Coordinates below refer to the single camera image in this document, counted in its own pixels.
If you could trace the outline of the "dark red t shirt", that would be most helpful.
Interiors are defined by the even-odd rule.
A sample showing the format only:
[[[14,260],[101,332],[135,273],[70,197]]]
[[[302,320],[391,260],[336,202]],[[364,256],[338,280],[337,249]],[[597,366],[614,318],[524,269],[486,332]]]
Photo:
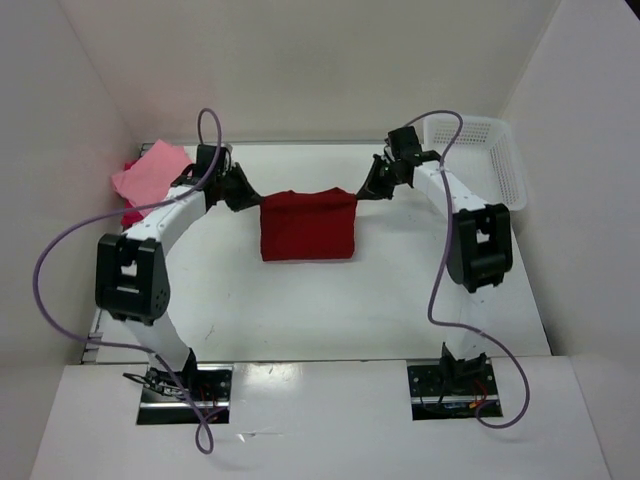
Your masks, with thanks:
[[[269,195],[260,205],[265,262],[348,260],[355,253],[357,198],[332,188]]]

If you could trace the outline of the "light pink t shirt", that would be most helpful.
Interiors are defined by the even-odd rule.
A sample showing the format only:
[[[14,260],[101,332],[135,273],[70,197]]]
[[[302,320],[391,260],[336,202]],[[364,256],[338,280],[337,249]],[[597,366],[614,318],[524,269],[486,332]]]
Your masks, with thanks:
[[[183,147],[156,141],[133,165],[111,176],[113,190],[134,207],[164,200],[171,183],[192,163]]]

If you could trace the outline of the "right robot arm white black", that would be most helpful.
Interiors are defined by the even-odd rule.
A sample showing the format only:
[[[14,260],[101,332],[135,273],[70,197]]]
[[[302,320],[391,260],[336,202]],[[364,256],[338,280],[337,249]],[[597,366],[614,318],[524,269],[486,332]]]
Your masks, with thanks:
[[[493,289],[513,266],[511,219],[507,206],[489,204],[444,165],[444,159],[462,132],[458,126],[449,143],[439,153],[425,150],[412,125],[387,134],[383,153],[373,156],[373,164],[356,194],[359,200],[390,200],[400,185],[424,194],[446,221],[444,252],[427,303],[427,319],[445,327],[459,339],[447,340],[441,350],[439,382],[450,393],[460,393],[485,373],[487,355],[480,347],[491,336],[483,329],[482,318]],[[447,321],[434,317],[435,300],[443,277],[464,290],[470,304],[468,320]]]

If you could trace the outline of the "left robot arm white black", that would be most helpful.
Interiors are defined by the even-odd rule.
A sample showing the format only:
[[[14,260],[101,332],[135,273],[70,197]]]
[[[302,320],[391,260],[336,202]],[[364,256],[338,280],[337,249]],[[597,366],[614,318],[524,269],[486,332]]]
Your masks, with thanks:
[[[95,300],[122,322],[145,352],[146,381],[180,400],[194,396],[204,380],[196,355],[179,336],[168,313],[171,287],[166,254],[196,221],[218,202],[233,212],[261,203],[232,147],[200,144],[196,161],[171,183],[167,196],[144,219],[97,245]]]

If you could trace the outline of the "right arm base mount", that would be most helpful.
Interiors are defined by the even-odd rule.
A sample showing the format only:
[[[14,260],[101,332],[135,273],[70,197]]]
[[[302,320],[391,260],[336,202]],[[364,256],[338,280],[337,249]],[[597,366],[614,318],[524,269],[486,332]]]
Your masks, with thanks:
[[[473,419],[503,416],[492,365],[482,373],[446,380],[437,363],[407,365],[412,418],[422,420]]]

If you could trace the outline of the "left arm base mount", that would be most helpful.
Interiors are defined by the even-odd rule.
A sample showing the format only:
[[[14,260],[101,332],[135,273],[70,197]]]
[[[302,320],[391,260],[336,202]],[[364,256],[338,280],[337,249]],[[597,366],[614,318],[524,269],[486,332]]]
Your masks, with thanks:
[[[189,387],[190,396],[209,424],[228,424],[233,370],[230,365],[201,365]],[[142,387],[138,425],[186,425],[199,420],[182,391],[164,372],[149,368],[144,375],[123,373]]]

